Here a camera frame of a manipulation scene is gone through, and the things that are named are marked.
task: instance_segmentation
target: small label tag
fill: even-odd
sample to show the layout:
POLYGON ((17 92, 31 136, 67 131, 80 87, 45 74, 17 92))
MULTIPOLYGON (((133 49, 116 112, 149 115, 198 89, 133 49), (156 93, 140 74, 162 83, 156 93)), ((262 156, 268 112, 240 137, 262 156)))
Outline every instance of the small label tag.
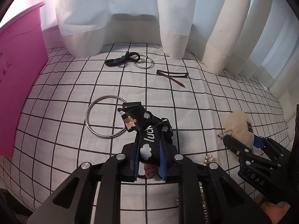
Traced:
POLYGON ((247 122, 247 126, 248 126, 248 131, 253 133, 252 125, 249 122, 247 122))

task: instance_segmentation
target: metal chain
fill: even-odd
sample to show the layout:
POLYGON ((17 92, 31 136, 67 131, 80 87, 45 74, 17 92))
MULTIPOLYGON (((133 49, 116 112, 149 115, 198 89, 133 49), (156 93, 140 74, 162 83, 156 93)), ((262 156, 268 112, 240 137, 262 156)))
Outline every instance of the metal chain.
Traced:
POLYGON ((229 130, 226 130, 226 131, 224 131, 224 132, 221 132, 221 133, 217 134, 217 136, 220 138, 220 140, 223 140, 223 138, 224 138, 225 136, 231 136, 232 134, 233 134, 233 130, 232 130, 232 129, 229 129, 229 130))
MULTIPOLYGON (((207 155, 205 158, 204 158, 204 166, 207 166, 209 163, 213 162, 213 156, 212 155, 207 155)), ((202 184, 200 183, 199 184, 199 188, 200 188, 200 194, 201 194, 201 200, 202 200, 202 206, 203 206, 203 209, 204 209, 204 217, 205 217, 205 220, 206 220, 206 223, 207 223, 207 220, 208 220, 208 216, 207 216, 207 207, 206 207, 206 201, 204 199, 204 190, 202 188, 202 184)))

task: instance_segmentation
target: blue gripper pad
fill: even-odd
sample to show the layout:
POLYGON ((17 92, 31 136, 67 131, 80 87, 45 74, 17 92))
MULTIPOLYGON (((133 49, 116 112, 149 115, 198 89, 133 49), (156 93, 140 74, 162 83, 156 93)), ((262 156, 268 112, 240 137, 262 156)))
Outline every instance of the blue gripper pad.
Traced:
POLYGON ((139 151, 136 151, 135 162, 134 162, 134 180, 137 180, 139 173, 139 151))
POLYGON ((165 156, 164 156, 164 150, 163 150, 163 145, 162 145, 162 141, 160 139, 160 175, 162 177, 162 180, 165 181, 166 180, 166 161, 165 161, 165 156))
POLYGON ((263 140, 256 135, 255 135, 255 140, 253 142, 253 145, 256 148, 263 148, 265 146, 265 144, 263 143, 263 140))

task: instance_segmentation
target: cartoon bear print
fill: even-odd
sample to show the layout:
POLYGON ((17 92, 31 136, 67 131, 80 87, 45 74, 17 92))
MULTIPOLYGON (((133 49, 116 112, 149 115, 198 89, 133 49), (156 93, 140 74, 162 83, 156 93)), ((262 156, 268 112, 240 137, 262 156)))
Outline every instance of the cartoon bear print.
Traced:
POLYGON ((129 130, 135 126, 135 123, 137 122, 137 120, 131 118, 131 116, 128 116, 127 118, 124 119, 124 122, 125 122, 125 125, 127 126, 127 129, 129 130))

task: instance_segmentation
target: metal ring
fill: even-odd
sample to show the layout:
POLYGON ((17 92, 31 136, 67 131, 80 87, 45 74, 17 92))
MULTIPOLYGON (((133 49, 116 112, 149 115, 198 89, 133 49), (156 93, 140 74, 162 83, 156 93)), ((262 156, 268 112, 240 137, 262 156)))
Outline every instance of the metal ring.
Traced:
POLYGON ((87 128, 93 133, 95 134, 97 137, 100 137, 100 138, 104 138, 104 139, 111 139, 111 138, 114 138, 114 137, 117 137, 118 135, 120 135, 121 133, 123 133, 125 130, 126 130, 126 127, 122 128, 119 132, 116 132, 112 135, 101 135, 99 133, 96 133, 89 125, 89 114, 90 114, 90 110, 92 109, 92 107, 94 106, 95 103, 103 100, 103 99, 110 99, 110 98, 113 98, 113 99, 119 99, 121 101, 123 101, 124 103, 127 103, 126 100, 122 99, 121 97, 119 96, 115 96, 115 95, 105 95, 105 96, 102 96, 102 97, 99 97, 97 98, 96 100, 94 100, 87 108, 87 111, 86 111, 86 114, 85 114, 85 121, 86 121, 86 126, 87 128))
POLYGON ((136 62, 133 61, 134 65, 137 66, 138 68, 141 68, 141 69, 149 69, 149 68, 152 68, 152 66, 154 65, 154 61, 153 61, 148 55, 140 55, 140 56, 143 56, 143 57, 146 57, 146 58, 150 59, 150 62, 151 62, 150 66, 148 66, 148 67, 142 67, 142 66, 140 66, 140 65, 137 65, 136 62))

